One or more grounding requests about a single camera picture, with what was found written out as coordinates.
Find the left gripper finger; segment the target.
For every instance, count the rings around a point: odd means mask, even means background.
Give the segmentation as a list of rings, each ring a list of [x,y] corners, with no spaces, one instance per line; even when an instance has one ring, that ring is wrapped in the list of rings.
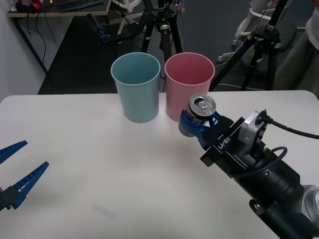
[[[27,194],[45,172],[49,163],[46,161],[22,178],[20,181],[4,190],[4,208],[17,209],[26,199]]]
[[[0,164],[4,163],[6,160],[8,160],[13,154],[18,152],[21,148],[27,145],[27,141],[21,141],[18,143],[15,143],[13,145],[10,145],[8,147],[5,147],[0,150]]]

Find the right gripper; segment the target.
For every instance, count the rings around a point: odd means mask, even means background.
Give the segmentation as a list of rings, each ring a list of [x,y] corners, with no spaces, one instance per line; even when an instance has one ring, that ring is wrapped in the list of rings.
[[[238,139],[244,118],[234,122],[218,112],[198,119],[187,111],[179,118],[179,131],[186,137],[196,137],[206,151],[200,160],[210,167],[216,164],[229,177],[242,173],[255,164],[246,144]]]

